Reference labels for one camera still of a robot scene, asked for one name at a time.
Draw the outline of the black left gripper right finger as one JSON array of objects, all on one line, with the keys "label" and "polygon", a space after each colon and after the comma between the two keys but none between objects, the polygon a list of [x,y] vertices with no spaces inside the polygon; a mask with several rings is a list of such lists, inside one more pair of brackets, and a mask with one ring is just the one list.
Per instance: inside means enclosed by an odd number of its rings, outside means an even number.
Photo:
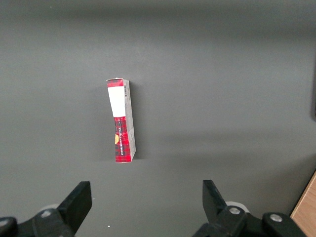
[{"label": "black left gripper right finger", "polygon": [[288,216],[266,212],[254,217],[241,207],[227,205],[212,180],[202,183],[202,204],[208,222],[195,237],[303,237],[304,232]]}]

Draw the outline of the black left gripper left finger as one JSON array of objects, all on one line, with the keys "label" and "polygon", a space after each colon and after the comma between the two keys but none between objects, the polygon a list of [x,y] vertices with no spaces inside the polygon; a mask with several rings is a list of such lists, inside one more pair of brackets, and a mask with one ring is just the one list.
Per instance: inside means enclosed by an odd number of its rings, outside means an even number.
[{"label": "black left gripper left finger", "polygon": [[92,207],[91,184],[81,181],[56,207],[46,208],[29,220],[1,217],[2,237],[74,237]]}]

